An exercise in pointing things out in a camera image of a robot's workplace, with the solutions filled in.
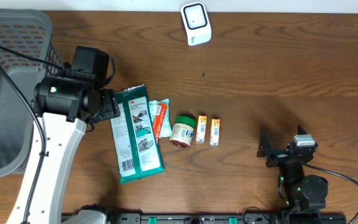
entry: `black bezel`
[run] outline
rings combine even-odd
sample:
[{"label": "black bezel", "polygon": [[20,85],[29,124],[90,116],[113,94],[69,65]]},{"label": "black bezel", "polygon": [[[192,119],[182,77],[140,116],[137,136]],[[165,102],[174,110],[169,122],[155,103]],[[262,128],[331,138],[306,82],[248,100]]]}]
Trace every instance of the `black bezel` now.
[{"label": "black bezel", "polygon": [[[201,9],[203,10],[203,15],[204,15],[204,18],[205,18],[205,25],[199,26],[199,27],[190,28],[189,22],[187,21],[187,16],[186,16],[186,8],[192,7],[192,6],[197,6],[197,5],[200,5],[200,6],[201,6]],[[191,30],[203,28],[203,27],[206,27],[206,26],[208,25],[208,20],[206,19],[206,16],[205,16],[204,7],[203,7],[203,5],[200,4],[200,3],[196,3],[196,4],[192,4],[192,5],[189,5],[189,6],[184,7],[184,8],[183,8],[183,13],[184,13],[184,15],[185,15],[185,19],[186,19],[186,23],[187,23],[187,28],[189,28],[189,29],[191,29]]]}]

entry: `3m package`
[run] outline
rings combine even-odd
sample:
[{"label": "3m package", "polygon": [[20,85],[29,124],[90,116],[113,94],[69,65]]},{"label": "3m package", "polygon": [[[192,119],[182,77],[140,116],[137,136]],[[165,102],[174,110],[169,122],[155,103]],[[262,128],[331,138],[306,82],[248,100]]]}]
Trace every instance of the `3m package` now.
[{"label": "3m package", "polygon": [[120,117],[111,119],[120,183],[125,184],[163,172],[146,86],[136,86],[116,94]]}]

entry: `white wall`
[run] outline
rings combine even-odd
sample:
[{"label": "white wall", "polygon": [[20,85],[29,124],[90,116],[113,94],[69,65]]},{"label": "white wall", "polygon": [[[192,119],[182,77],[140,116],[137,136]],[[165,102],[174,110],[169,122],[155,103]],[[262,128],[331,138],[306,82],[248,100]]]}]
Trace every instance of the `white wall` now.
[{"label": "white wall", "polygon": [[[0,0],[0,8],[178,12],[192,0]],[[203,0],[210,12],[358,13],[358,0]]]}]

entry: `small jar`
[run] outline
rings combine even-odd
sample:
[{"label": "small jar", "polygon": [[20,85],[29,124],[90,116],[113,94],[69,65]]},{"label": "small jar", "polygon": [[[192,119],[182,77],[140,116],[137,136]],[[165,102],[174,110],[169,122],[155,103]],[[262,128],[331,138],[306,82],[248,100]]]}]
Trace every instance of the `small jar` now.
[{"label": "small jar", "polygon": [[186,116],[178,116],[172,128],[170,142],[179,147],[189,147],[193,139],[196,121]]}]

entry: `green clip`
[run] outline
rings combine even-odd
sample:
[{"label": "green clip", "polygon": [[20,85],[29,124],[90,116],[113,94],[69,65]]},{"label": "green clip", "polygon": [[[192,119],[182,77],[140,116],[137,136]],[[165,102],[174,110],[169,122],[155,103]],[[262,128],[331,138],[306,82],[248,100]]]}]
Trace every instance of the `green clip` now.
[{"label": "green clip", "polygon": [[157,224],[157,218],[149,218],[149,224]]},{"label": "green clip", "polygon": [[229,218],[229,224],[237,224],[237,218]]}]

